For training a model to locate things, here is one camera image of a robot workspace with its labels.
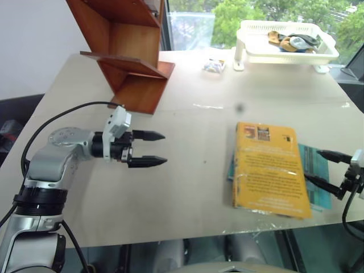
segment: floor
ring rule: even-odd
[[[307,273],[343,273],[343,268],[353,265],[364,251],[364,245],[352,238],[341,224],[308,227],[293,230]],[[252,234],[267,264],[284,268],[284,260],[274,231]],[[223,262],[224,236],[190,239],[188,264]],[[139,243],[131,247],[129,272],[152,273],[158,242]],[[118,265],[120,246],[91,247],[84,249],[89,263],[97,262],[103,273],[113,273]],[[67,249],[62,273],[81,272],[81,264],[74,249]],[[364,268],[357,273],[364,273]]]

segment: black cable on right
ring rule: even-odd
[[[62,220],[61,224],[63,225],[65,231],[67,232],[67,234],[70,237],[73,245],[75,246],[75,249],[77,251],[78,257],[80,258],[80,261],[82,263],[82,267],[84,268],[84,271],[86,273],[90,273],[89,268],[88,268],[87,263],[86,263],[86,260],[85,260],[85,257],[84,257],[84,254],[82,253],[82,250],[81,250],[80,245],[78,244],[78,242],[76,240],[76,237],[73,235],[71,229],[69,228],[69,226],[67,225],[67,223],[64,220]]]
[[[0,228],[2,227],[3,224],[5,224],[5,222],[9,219],[9,217],[11,216],[11,214],[16,210],[16,205],[13,205],[10,210],[6,213],[6,215],[4,216],[4,218],[1,219],[0,221]]]
[[[361,242],[364,243],[364,238],[361,238],[359,236],[357,236],[356,234],[354,234],[348,227],[348,223],[346,223],[346,215],[348,214],[348,211],[349,211],[349,208],[350,208],[350,205],[351,205],[351,202],[353,201],[353,198],[356,194],[356,192],[358,191],[358,188],[359,188],[359,184],[356,184],[355,187],[353,188],[350,196],[349,196],[349,199],[348,201],[346,202],[346,205],[345,205],[345,209],[344,211],[342,212],[342,224],[345,228],[345,230],[351,235],[353,236],[354,238],[360,240]]]

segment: yellow book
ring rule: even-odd
[[[294,129],[237,124],[233,206],[311,218]]]

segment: small package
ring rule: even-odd
[[[209,61],[204,65],[204,70],[214,73],[221,73],[225,69],[224,60],[209,59]]]

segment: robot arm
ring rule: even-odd
[[[157,156],[133,158],[134,139],[164,136],[153,131],[127,132],[130,121],[131,115],[118,106],[104,132],[68,127],[48,137],[47,145],[30,161],[22,188],[14,197],[16,210],[0,245],[0,273],[37,266],[61,271],[65,238],[55,231],[63,221],[63,207],[79,162],[95,157],[143,168],[167,161]]]
[[[359,198],[364,199],[364,151],[357,150],[353,156],[345,155],[340,152],[333,152],[328,150],[318,151],[323,158],[333,161],[335,163],[344,162],[349,165],[348,170],[345,172],[344,180],[340,187],[329,184],[325,179],[310,173],[305,173],[306,179],[311,181],[314,185],[328,191],[335,195],[339,200],[342,200],[346,192],[359,193]]]

